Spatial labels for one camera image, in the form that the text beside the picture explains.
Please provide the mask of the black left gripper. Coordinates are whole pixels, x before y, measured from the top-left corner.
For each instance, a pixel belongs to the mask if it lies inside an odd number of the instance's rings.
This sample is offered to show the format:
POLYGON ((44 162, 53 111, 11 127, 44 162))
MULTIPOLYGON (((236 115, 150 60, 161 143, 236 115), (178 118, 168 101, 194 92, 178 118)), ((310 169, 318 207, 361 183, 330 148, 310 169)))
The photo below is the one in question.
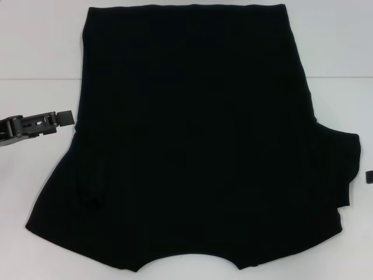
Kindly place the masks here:
POLYGON ((49 135, 58 127, 74 125, 72 112, 49 112, 29 117, 15 115, 1 120, 1 146, 15 144, 28 138, 49 135))

